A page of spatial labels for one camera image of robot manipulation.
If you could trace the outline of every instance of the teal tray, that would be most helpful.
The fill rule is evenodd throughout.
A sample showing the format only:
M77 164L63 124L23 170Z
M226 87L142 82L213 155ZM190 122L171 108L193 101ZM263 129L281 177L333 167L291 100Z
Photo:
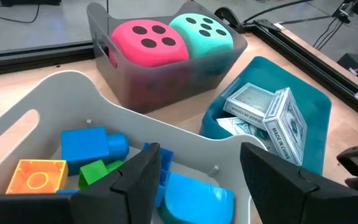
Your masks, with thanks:
M241 74L211 103L205 112L200 135L211 139L232 136L216 122L218 118L233 117L222 110L226 99L246 83L268 91L290 87L302 112L308 132L302 166L314 173L323 173L331 101L328 96L263 57L255 57Z

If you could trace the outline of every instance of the wooden table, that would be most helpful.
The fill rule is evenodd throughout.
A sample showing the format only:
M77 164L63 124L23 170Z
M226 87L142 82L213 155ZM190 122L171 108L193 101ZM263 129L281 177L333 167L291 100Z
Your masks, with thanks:
M333 62L331 59L312 48L288 30L285 30L284 33L358 84L358 78L340 67L336 62ZM350 174L345 170L345 168L339 165L336 160L336 156L348 147L358 145L358 113L348 107L341 100L337 99L333 94L325 90L322 86L317 84L312 78L303 73L299 68L295 67L287 59L274 51L253 34L246 34L245 38L249 44L248 48L241 55L240 59L232 67L226 78L217 87L217 89L151 112L148 115L166 123L197 133L200 129L201 119L204 112L216 95L220 94L220 92L222 92L225 87L232 82L232 80L255 56L263 56L301 78L310 85L320 89L323 93L330 97L333 107L329 124L323 175L331 180L344 184L344 179L350 177ZM118 103L116 97L108 88L106 82L96 69L95 61L86 60L56 67L45 67L24 72L0 75L0 114L3 114L3 112L31 91L31 89L33 89L33 87L36 86L41 79L51 73L62 70L77 70L87 74L97 84L100 92L107 99L111 100L113 103ZM34 122L34 114L27 113L10 130L8 130L4 136L0 138L0 158L27 133L29 127L31 127L31 124Z

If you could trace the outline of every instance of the orange building block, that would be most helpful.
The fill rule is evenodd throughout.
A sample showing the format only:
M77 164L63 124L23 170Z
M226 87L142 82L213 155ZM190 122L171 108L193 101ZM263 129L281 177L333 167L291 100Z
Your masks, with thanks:
M67 175L66 161L21 159L6 194L54 194L64 189Z

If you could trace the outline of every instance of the white basket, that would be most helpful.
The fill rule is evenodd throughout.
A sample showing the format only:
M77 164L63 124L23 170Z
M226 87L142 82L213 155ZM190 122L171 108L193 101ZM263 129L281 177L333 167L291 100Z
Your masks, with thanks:
M234 223L250 223L250 193L240 164L240 144L250 142L265 149L250 135L222 140L207 139L172 125L114 105L83 73L64 71L43 79L28 95L0 116L0 136L31 109L39 113L36 127L0 161L0 194L6 190L19 159L49 159L60 155L60 133L83 128L87 120L93 126L127 135L131 152L145 142L158 142L174 152L172 171L231 189L236 196ZM213 177L207 174L219 167ZM67 186L76 186L69 177ZM154 223L159 223L154 215Z

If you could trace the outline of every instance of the translucent gray basket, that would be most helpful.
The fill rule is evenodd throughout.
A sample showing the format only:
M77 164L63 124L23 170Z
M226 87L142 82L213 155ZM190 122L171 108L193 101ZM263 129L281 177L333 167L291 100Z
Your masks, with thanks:
M142 67L128 61L109 38L116 27L132 19L115 19L98 3L89 4L87 13L98 70L117 96L120 104L140 113L147 113L216 88L247 47L247 42L243 36L225 25L202 5L196 2L186 2L172 16L143 19L152 19L168 25L172 19L180 14L203 14L218 21L230 32L234 43L233 50L160 67ZM109 54L114 55L115 65L110 62ZM189 76L188 81L181 88L179 94L172 94L171 88L167 85L175 83L175 79L179 79L179 76L184 73ZM167 75L170 75L169 83L162 80L162 77ZM147 92L155 91L158 88L163 90L158 92L157 97L158 95L172 95L172 97L169 97L168 100L159 101L141 94L130 95L131 88L138 88L133 84L134 80L140 79L142 80L141 85L145 85L145 88L152 86L150 90L147 89Z

